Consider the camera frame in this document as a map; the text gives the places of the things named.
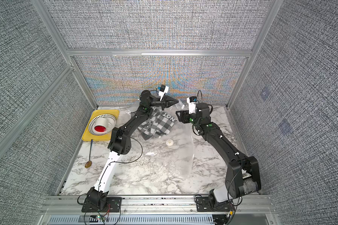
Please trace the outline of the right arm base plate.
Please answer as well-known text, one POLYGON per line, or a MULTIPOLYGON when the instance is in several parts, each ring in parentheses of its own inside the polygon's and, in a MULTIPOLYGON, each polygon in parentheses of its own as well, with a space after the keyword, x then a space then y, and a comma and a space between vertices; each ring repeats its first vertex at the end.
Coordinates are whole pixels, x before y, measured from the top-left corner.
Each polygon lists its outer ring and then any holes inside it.
POLYGON ((229 212, 234 210, 233 205, 228 201, 220 203, 213 197, 196 195, 194 201, 198 212, 229 212))

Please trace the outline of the black white checkered shirt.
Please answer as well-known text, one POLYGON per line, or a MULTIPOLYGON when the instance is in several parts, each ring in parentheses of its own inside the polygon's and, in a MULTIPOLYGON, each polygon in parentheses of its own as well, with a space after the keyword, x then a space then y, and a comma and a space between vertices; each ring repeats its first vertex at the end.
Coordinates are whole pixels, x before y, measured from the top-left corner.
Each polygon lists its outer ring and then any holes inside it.
POLYGON ((165 111, 154 109, 152 116, 139 125, 138 130, 145 140, 150 138, 161 138, 168 135, 177 119, 165 111))

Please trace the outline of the clear plastic vacuum bag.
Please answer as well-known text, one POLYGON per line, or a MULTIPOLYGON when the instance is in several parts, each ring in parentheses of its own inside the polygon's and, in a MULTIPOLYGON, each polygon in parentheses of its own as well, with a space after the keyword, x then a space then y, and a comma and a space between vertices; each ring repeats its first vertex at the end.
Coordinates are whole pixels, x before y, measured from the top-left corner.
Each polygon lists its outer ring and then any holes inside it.
POLYGON ((151 166, 163 169, 171 175, 186 179, 192 169, 194 157, 194 144, 189 124, 183 124, 178 121, 176 111, 186 109, 186 105, 179 101, 170 108, 162 110, 160 107, 155 107, 161 111, 165 111, 172 115, 177 122, 173 126, 168 135, 161 138, 150 138, 145 140, 136 129, 132 134, 132 139, 137 139, 144 147, 144 158, 148 159, 151 166), (173 140, 173 146, 167 146, 166 140, 173 140))

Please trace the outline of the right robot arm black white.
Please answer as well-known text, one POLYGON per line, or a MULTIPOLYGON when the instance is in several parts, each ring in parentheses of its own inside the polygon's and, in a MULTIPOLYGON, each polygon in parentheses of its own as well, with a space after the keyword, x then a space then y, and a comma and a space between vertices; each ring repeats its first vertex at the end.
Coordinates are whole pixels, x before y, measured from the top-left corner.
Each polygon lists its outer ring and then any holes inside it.
POLYGON ((208 195, 213 210, 220 209, 233 199, 237 199, 262 188, 259 163, 255 157, 248 157, 239 151, 223 134, 220 127, 211 120, 213 107, 207 103, 197 103, 194 110, 177 111, 178 121, 192 124, 193 132, 201 136, 219 153, 227 165, 224 185, 212 189, 208 195))

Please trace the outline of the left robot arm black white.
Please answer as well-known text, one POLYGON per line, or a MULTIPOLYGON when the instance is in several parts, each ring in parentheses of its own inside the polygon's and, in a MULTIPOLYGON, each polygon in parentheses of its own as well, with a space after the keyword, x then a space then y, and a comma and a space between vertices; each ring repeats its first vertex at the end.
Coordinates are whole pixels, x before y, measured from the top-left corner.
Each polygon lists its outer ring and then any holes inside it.
POLYGON ((87 193, 86 200, 90 203, 95 205, 104 203, 104 195, 109 192, 116 166, 118 164, 132 163, 132 161, 123 162, 121 159, 131 150, 131 135, 139 125, 152 116, 154 107, 160 107, 163 110, 179 102, 165 93, 156 97, 148 90, 142 91, 139 100, 139 107, 135 110, 134 115, 124 125, 112 130, 111 140, 108 145, 110 154, 107 163, 97 182, 87 193))

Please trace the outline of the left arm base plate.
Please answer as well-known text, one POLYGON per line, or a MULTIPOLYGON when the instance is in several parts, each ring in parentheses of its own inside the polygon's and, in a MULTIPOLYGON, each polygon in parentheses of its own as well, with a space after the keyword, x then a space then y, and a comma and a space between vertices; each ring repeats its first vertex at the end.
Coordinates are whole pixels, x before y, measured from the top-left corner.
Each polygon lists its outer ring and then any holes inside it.
POLYGON ((106 197, 101 200, 86 198, 81 212, 119 212, 122 204, 121 197, 106 197))

